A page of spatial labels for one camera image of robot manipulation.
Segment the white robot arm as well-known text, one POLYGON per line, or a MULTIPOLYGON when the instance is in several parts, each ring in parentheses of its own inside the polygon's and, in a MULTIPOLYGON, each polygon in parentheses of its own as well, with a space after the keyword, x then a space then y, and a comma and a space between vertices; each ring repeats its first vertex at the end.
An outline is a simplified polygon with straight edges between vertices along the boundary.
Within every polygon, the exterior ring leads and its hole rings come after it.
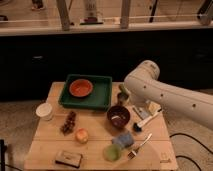
POLYGON ((125 77, 124 85, 137 100, 171 108, 213 130, 213 95, 162 83, 159 74, 158 65, 145 60, 125 77))

